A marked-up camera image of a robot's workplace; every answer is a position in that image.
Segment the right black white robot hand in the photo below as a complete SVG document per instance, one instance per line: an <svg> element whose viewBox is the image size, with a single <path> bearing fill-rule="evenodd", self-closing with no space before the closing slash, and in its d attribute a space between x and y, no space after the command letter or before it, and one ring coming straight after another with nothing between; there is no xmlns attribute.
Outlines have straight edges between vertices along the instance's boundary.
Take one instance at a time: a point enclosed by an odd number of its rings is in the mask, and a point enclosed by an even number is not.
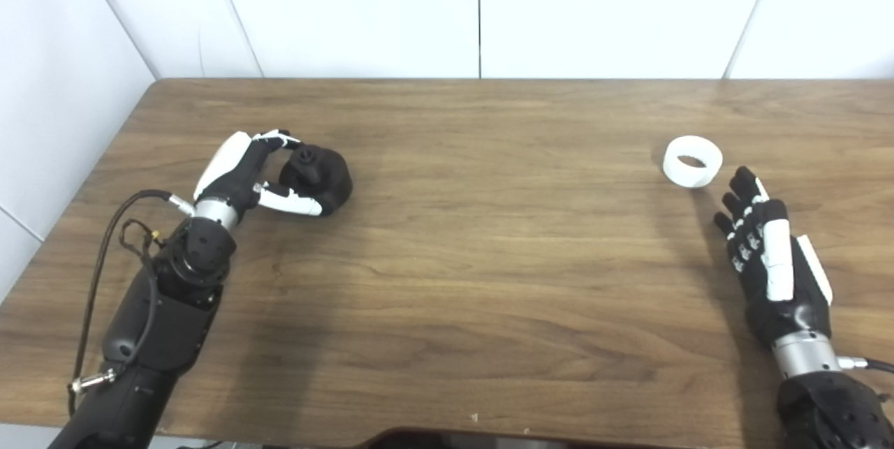
<svg viewBox="0 0 894 449"><path fill-rule="evenodd" d="M792 233L784 201L770 197L763 182L740 166L722 204L726 209L713 222L724 236L757 340L771 347L793 332L831 337L831 297Z"/></svg>

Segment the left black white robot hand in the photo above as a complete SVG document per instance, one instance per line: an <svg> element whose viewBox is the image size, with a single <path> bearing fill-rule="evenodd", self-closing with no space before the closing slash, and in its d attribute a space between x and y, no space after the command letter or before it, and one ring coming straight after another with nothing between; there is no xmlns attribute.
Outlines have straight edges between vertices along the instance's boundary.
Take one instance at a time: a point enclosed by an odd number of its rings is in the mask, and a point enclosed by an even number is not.
<svg viewBox="0 0 894 449"><path fill-rule="evenodd" d="M323 216L325 208L311 197L301 197L280 184L258 183L266 159L280 149L295 150L301 140L285 130L250 135L237 131L226 138L205 167L193 193L196 202L217 200L238 216L256 206L300 216Z"/></svg>

